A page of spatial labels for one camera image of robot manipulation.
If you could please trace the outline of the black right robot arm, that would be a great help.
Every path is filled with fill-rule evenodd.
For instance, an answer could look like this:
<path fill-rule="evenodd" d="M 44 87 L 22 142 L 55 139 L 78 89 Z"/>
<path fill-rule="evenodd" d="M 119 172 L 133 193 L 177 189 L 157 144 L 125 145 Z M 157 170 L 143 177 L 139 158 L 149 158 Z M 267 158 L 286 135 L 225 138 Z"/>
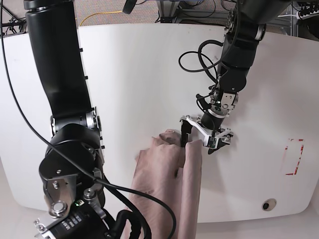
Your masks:
<path fill-rule="evenodd" d="M 39 238 L 111 239 L 104 209 L 100 123 L 84 74 L 74 3 L 26 0 L 26 22 L 38 75 L 52 111 L 50 145 L 39 166 L 48 215 Z"/>

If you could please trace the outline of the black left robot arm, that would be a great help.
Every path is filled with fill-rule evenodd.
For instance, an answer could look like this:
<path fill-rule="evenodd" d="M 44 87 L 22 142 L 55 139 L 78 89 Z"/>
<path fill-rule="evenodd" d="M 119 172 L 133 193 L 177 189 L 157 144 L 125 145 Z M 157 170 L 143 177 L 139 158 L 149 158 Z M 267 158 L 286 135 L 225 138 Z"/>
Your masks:
<path fill-rule="evenodd" d="M 202 66 L 200 71 L 205 72 L 214 85 L 208 95 L 196 95 L 196 103 L 203 115 L 198 118 L 183 116 L 180 119 L 181 147 L 186 147 L 193 128 L 203 135 L 203 146 L 208 148 L 208 154 L 231 143 L 233 132 L 222 128 L 221 124 L 235 109 L 238 93 L 246 86 L 246 78 L 257 47 L 266 33 L 267 23 L 290 4 L 290 0 L 238 0 L 229 13 L 224 41 L 207 40 L 200 44 L 195 51 Z M 222 53 L 216 63 L 207 66 L 202 50 L 209 44 L 221 46 Z"/>

